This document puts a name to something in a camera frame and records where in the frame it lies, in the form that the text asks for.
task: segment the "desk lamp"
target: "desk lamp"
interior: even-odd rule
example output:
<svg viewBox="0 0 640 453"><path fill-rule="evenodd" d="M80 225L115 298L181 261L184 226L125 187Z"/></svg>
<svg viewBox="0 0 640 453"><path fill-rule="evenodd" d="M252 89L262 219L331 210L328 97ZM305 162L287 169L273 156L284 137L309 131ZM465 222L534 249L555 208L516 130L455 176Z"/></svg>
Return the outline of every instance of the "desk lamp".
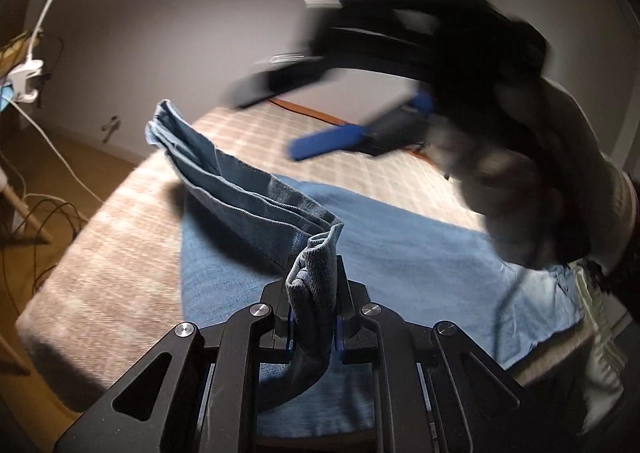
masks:
<svg viewBox="0 0 640 453"><path fill-rule="evenodd" d="M22 103L33 103L38 97L38 90L30 88L28 86L28 80L30 78L39 76L42 73L42 67L44 61L42 59L33 59L33 44L40 32L40 27L44 21L44 17L49 10L49 7L53 0L47 0L42 8L42 12L38 18L38 21L33 28L31 38L29 40L29 47L27 49L27 56L24 63L16 65L8 74L9 83L11 83L14 91L14 100Z"/></svg>

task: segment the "black cable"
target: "black cable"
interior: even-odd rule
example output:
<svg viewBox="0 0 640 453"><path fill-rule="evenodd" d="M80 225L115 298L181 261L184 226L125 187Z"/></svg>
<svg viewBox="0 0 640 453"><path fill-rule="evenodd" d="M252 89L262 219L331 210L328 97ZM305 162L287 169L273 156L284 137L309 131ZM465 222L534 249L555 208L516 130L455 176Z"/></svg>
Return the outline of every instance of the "black cable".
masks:
<svg viewBox="0 0 640 453"><path fill-rule="evenodd" d="M20 224L14 229L13 232L8 231L8 234L10 237L15 237L18 233L18 231L27 223L27 218L29 218L32 214L34 214L36 212L36 210L45 202L49 202L50 204L53 204L55 207L58 206L58 203L55 202L53 199L50 198L44 198L38 202L36 202L36 205L34 205L33 208L31 208L31 210L29 211L29 213L27 213L26 217L22 218L22 222L20 222ZM78 209L76 209L76 207L71 204L71 202L66 202L64 205L69 204L71 207L73 207L76 210L76 213L78 213ZM76 231L76 227L74 226L73 222L71 221L71 218L69 217L69 213L67 213L66 211L62 211L62 214L65 215L66 220L69 222L69 224L71 224L71 227L73 227L74 231Z"/></svg>
<svg viewBox="0 0 640 453"><path fill-rule="evenodd" d="M53 71L56 69L57 65L58 65L58 61L60 61L60 57L62 56L62 53L65 50L65 40L62 38L62 36L59 36L57 34L51 34L50 32L46 32L43 31L40 33L41 36L49 36L50 38L55 38L56 40L58 40L60 42L60 49L58 50L58 54L56 55L56 59L54 60L53 64L51 65L51 68L49 69L49 71L47 71L47 74L53 74Z"/></svg>
<svg viewBox="0 0 640 453"><path fill-rule="evenodd" d="M36 270L38 267L38 257L37 257L37 252L38 252L38 237L40 236L40 233L42 231L42 229L44 228L44 226L46 225L46 223L49 221L49 219L58 211L60 211L61 213L65 213L63 211L63 207L65 206L72 206L74 207L73 204L71 204L71 202L63 202L62 204L58 204L56 205L55 209L50 212L45 219L42 221L42 224L40 225L40 227L38 228L38 230L36 231L36 235L35 235L35 241L33 242L33 285L31 286L31 292L35 292L36 290L36 283L39 279L39 277L41 277L42 275L36 275ZM78 231L76 231L75 226L73 225L73 223L71 222L71 218L68 218L67 216L67 220L69 221L69 224L72 228L72 236L71 236L71 241L73 242L76 239L76 236L78 235Z"/></svg>
<svg viewBox="0 0 640 453"><path fill-rule="evenodd" d="M82 220L82 218L80 217L80 211L78 211L78 208L76 207L75 204L71 204L71 202L69 202L69 205L74 209L74 211L76 212L76 220L78 220L78 231L80 231L80 229L82 229L82 223L84 222Z"/></svg>
<svg viewBox="0 0 640 453"><path fill-rule="evenodd" d="M56 204L56 202L54 202L52 199L43 199L39 202L37 202L37 204L33 207L33 209L31 209L31 211L29 211L29 213L27 214L27 216L25 218L23 218L22 222L20 223L20 225L18 225L18 227L15 228L14 231L10 231L10 229L6 226L6 222L2 221L2 225L4 226L4 230L7 232L7 234L10 237L15 237L15 235L17 234L17 232L21 229L21 227L26 224L27 218L29 218L37 209L38 207L45 203L45 202L50 202L52 203L54 206L58 206ZM65 213L64 211L62 211L65 214L65 217L67 219L67 221L69 222L69 224L71 224L71 227L74 228L74 231L76 231L75 226L73 225L73 222L71 221L71 218L69 218L68 214ZM6 262L5 262L5 256L4 256L4 247L0 247L0 260L2 261L2 279L4 281L4 288L6 289L6 293L9 296L9 300L11 300L11 304L14 306L14 309L16 311L16 313L18 315L20 315L20 310L18 309L18 304L15 303L15 299L14 296L11 294L11 290L9 289L9 281L7 279L7 274L6 274Z"/></svg>
<svg viewBox="0 0 640 453"><path fill-rule="evenodd" d="M58 64L58 60L60 59L60 56L62 55L62 51L65 48L65 42L64 42L64 39L61 36L58 36L56 34L49 34L49 33L44 33L44 32L42 34L45 34L46 36L51 36L51 37L56 38L57 40L60 41L60 50L58 51L58 55L56 56L56 61L54 61L54 64L52 65L52 68L49 71L49 74L51 74L53 72L53 70L55 69L56 65ZM9 43L7 43L2 48L2 52L0 53L0 63L2 62L2 58L4 58L4 55L7 52L7 50L10 47L14 46L16 42L18 42L19 40L22 40L22 43L20 44L20 47L18 47L18 49L16 49L16 51L15 51L14 60L12 61L11 65L9 67L9 70L7 71L6 74L4 74L4 76L2 76L2 82L0 84L0 94L2 93L2 87L4 87L4 84L6 83L6 77L9 75L9 72L11 72L11 70L14 68L15 61L16 61L18 55L20 54L20 52L22 50L22 47L24 46L24 43L26 42L26 40L29 39L29 37L30 37L30 31L24 32L20 36L10 40ZM46 199L45 201L40 201L40 202L38 202L36 204L36 207L34 207L33 210L30 211L29 214L31 215L33 213L33 211L37 208L37 206L42 204L42 202L46 202L46 201L53 202L55 204L55 202L52 199ZM76 211L76 219L78 219L78 228L81 229L82 228L82 218L80 217L80 213L78 212L78 209L76 208L75 205L73 205L71 203L69 203L69 204ZM18 226L17 229L22 227L22 225L24 225L25 221L26 221L26 219L23 220L23 222L20 224L20 226ZM11 233L10 231L7 231L7 232L9 234L11 234L11 236L15 236L16 231L14 231L14 233Z"/></svg>
<svg viewBox="0 0 640 453"><path fill-rule="evenodd" d="M47 269L45 269L44 271L42 271L38 277L36 278L36 280L33 282L33 287L31 288L31 293L34 294L37 292L37 290L40 288L40 279L47 273L50 273L51 271L53 271L56 267L58 266L58 263L54 263L51 267L48 267Z"/></svg>
<svg viewBox="0 0 640 453"><path fill-rule="evenodd" d="M9 42L4 45L4 47L2 48L2 57L0 58L0 64L2 62L2 58L4 58L5 53L12 47L15 45L15 43L19 42L20 40L22 41L22 43L20 44L20 47L18 47L18 49L16 49L15 51L15 56L13 61L11 62L11 65L9 65L9 70L7 70L7 72L2 76L1 78L1 82L0 82L0 95L2 94L2 88L4 88L4 85L6 83L6 79L7 76L9 75L9 72L11 72L14 67L15 67L15 62L18 58L18 55L20 54L24 43L26 42L26 40L29 38L31 31L27 31L22 33L20 36L17 36L16 38L9 40ZM9 141L10 139L14 138L16 135L20 134L20 130L14 130L12 131L12 133L4 139L3 143L6 143L7 141Z"/></svg>
<svg viewBox="0 0 640 453"><path fill-rule="evenodd" d="M49 34L48 32L42 32L43 36L50 36L52 38L57 39L60 42L60 49L58 50L58 54L56 56L56 59L54 60L53 64L51 65L51 68L49 69L49 71L47 72L42 72L42 74L40 75L40 83L38 84L38 86L36 87L38 90L38 97L36 98L36 108L41 109L42 108L42 94L44 92L44 87L46 85L46 83L51 79L52 75L53 75L53 71L56 69L57 65L58 65L58 61L60 60L60 57L62 56L62 53L65 49L65 41L62 39L61 36L58 36L56 34Z"/></svg>

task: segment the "blue object on desk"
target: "blue object on desk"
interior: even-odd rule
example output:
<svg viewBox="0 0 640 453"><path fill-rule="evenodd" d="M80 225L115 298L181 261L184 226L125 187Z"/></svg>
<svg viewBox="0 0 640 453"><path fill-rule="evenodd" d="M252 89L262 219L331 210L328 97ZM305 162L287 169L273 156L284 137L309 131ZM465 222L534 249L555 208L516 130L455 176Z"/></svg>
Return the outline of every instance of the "blue object on desk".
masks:
<svg viewBox="0 0 640 453"><path fill-rule="evenodd" d="M419 90L411 100L410 104L420 112L420 115L424 118L427 118L430 113L433 112L433 98L430 93L424 90ZM323 130L322 132L316 132L309 136L297 138L289 143L289 157L292 160L305 160L310 157L322 156L323 154L328 154L335 150L357 150L367 153L367 150L363 149L362 145L367 142L367 138L371 132L377 131L377 129L374 128L376 123L385 117L389 118L404 115L398 113L397 110L398 107L385 112L382 116L374 120L372 123L369 123L367 126L351 124L336 126L335 128ZM388 125L386 122L382 122L382 126L387 127Z"/></svg>
<svg viewBox="0 0 640 453"><path fill-rule="evenodd" d="M11 83L7 83L2 87L2 93L0 94L0 112L4 110L4 108L9 104L5 98L13 99L14 97L14 87Z"/></svg>
<svg viewBox="0 0 640 453"><path fill-rule="evenodd" d="M293 160L304 160L322 156L335 150L348 150L363 143L367 138L364 126L336 126L324 132L298 138L289 144L289 157Z"/></svg>

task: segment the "wooden floor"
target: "wooden floor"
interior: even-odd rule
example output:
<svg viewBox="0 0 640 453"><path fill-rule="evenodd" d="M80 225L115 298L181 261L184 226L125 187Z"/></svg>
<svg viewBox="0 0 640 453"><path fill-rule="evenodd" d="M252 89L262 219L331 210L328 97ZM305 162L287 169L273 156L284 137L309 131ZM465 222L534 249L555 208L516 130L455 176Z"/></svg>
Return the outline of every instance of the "wooden floor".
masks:
<svg viewBox="0 0 640 453"><path fill-rule="evenodd" d="M76 141L54 134L50 136L76 175L102 199L106 199L134 167L125 160ZM24 175L28 192L62 197L75 204L87 217L92 216L98 209L99 202L73 180L64 165L33 128L30 127L15 134L4 141L0 148ZM7 172L10 184L18 194L21 194L20 181L1 160L0 166ZM28 204L33 207L37 201L38 199L29 198ZM42 211L38 211L41 221L51 209L52 206L42 206ZM0 204L0 217L0 220L6 221L7 225L11 223L8 205ZM49 245L37 245L36 275L56 264L71 241L71 229L64 216L54 214L47 223L47 229L53 234L54 242ZM34 281L34 246L33 238L30 236L33 237L33 230L28 229L24 238L17 241L9 239L4 229L1 231L4 233L0 245L4 254L6 272L3 273L3 280L0 282L0 335L24 358L31 367L31 374L24 376L6 373L7 357L0 351L0 395L36 446L43 452L49 452L56 439L78 415L66 409L34 371L15 333L14 324L18 314L10 296L15 301L18 311L22 311L31 299Z"/></svg>

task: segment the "white wall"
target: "white wall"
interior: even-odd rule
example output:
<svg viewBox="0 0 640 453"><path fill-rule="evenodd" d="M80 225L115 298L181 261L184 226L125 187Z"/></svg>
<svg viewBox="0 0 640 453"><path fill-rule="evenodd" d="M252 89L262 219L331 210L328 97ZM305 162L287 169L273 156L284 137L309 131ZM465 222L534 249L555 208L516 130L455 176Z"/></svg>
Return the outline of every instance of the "white wall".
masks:
<svg viewBox="0 0 640 453"><path fill-rule="evenodd" d="M626 172L632 172L634 165L632 162L638 160L640 145L635 143L638 137L638 126L640 124L640 58L636 63L636 77L631 89L628 108L622 122L622 128L618 135L610 158L617 166Z"/></svg>
<svg viewBox="0 0 640 453"><path fill-rule="evenodd" d="M38 0L34 0L36 9ZM635 75L636 46L615 0L491 0L530 21L549 40L547 73L580 101L604 150L620 131ZM149 152L145 122L171 98L193 121L220 102L250 66L292 48L302 0L56 0L45 28L65 53L47 85L47 123ZM399 78L345 72L340 80L287 99L357 122L408 86Z"/></svg>

